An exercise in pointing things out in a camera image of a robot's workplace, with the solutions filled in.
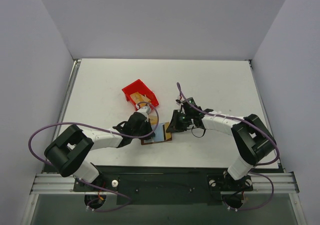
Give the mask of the gold card magnetic stripe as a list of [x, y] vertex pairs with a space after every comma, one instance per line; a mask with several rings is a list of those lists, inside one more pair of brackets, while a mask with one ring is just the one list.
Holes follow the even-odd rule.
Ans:
[[171, 132], [167, 132], [167, 129], [169, 127], [170, 123], [166, 122], [163, 124], [162, 128], [163, 128], [163, 141], [164, 142], [168, 142], [172, 140], [172, 133]]

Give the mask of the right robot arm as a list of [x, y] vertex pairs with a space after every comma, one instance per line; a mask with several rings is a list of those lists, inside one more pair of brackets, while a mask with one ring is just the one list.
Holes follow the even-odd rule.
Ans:
[[177, 99], [176, 103], [179, 109], [173, 111], [166, 132], [181, 133], [202, 129], [203, 133], [210, 130], [233, 137], [239, 156], [223, 177], [224, 186], [230, 190], [236, 189], [242, 178], [275, 150], [273, 136], [255, 114], [231, 117], [210, 108], [202, 109], [192, 97]]

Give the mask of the brown leather card holder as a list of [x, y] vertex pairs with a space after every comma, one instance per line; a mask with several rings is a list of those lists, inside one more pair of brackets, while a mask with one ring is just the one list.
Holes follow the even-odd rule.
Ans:
[[141, 140], [141, 145], [151, 145], [151, 144], [158, 144], [164, 143], [164, 134], [163, 134], [163, 123], [160, 123], [154, 132], [154, 137], [148, 140]]

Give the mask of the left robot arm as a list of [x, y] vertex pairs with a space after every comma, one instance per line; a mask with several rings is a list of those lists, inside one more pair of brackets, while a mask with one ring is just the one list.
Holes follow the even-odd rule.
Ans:
[[98, 169], [86, 160], [91, 150], [122, 148], [133, 139], [149, 140], [155, 137], [148, 115], [134, 112], [127, 121], [105, 132], [97, 129], [80, 129], [76, 124], [67, 127], [44, 151], [44, 156], [62, 177], [74, 176], [85, 181], [92, 191], [99, 190], [103, 178]]

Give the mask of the gold card with chip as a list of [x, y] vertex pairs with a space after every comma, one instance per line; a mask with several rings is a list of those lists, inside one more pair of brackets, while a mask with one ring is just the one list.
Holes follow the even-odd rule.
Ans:
[[148, 118], [151, 125], [156, 125], [159, 122], [159, 118], [156, 115], [150, 115]]

